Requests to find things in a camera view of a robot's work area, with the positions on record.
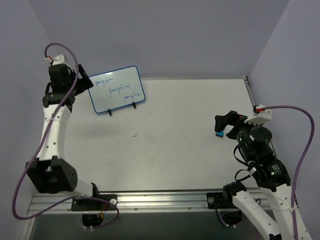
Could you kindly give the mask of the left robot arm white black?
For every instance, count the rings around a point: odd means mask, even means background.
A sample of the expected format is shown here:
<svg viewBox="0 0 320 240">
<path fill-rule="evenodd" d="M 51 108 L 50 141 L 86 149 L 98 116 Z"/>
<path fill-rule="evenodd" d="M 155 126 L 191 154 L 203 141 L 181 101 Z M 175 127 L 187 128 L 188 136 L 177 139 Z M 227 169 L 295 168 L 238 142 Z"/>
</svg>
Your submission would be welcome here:
<svg viewBox="0 0 320 240">
<path fill-rule="evenodd" d="M 81 64 L 79 76 L 63 63 L 52 64 L 48 73 L 50 81 L 42 99 L 43 144 L 32 163 L 26 164 L 27 175 L 39 193 L 83 196 L 83 204 L 95 210 L 101 203 L 96 185 L 82 181 L 64 154 L 67 124 L 76 96 L 92 88 L 93 83 Z"/>
</svg>

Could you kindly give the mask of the blue framed whiteboard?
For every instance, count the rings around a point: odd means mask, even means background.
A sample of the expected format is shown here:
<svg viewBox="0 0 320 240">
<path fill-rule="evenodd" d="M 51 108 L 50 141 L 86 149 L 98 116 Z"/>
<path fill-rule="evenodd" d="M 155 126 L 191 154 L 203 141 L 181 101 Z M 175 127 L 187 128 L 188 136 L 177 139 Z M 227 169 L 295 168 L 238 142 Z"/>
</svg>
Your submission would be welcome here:
<svg viewBox="0 0 320 240">
<path fill-rule="evenodd" d="M 135 65 L 90 76 L 89 96 L 95 113 L 102 114 L 146 100 Z"/>
</svg>

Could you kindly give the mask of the blue whiteboard eraser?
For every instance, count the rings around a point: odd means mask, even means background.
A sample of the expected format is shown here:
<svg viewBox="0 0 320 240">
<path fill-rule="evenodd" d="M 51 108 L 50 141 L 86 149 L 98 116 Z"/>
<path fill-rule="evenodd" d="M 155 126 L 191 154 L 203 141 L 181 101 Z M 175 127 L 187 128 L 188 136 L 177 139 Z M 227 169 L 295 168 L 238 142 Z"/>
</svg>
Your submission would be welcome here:
<svg viewBox="0 0 320 240">
<path fill-rule="evenodd" d="M 223 138 L 223 137 L 224 137 L 224 131 L 222 130 L 222 131 L 220 131 L 220 132 L 216 132 L 215 135 L 216 135 L 217 137 Z"/>
</svg>

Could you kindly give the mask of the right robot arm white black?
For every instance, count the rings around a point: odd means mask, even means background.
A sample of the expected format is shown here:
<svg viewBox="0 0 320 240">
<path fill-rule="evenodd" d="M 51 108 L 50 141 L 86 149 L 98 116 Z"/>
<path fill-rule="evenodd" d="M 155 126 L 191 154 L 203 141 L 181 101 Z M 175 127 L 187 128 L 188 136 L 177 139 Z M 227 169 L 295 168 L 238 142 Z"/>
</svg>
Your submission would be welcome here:
<svg viewBox="0 0 320 240">
<path fill-rule="evenodd" d="M 285 165 L 276 157 L 270 147 L 273 135 L 263 126 L 272 119 L 272 110 L 272 106 L 254 106 L 251 117 L 233 110 L 216 115 L 214 130 L 219 134 L 226 126 L 232 127 L 226 136 L 237 141 L 234 150 L 242 157 L 237 161 L 254 178 L 274 217 L 265 212 L 240 179 L 223 187 L 222 200 L 239 209 L 265 240 L 310 240 L 296 202 L 297 179 L 290 178 Z"/>
</svg>

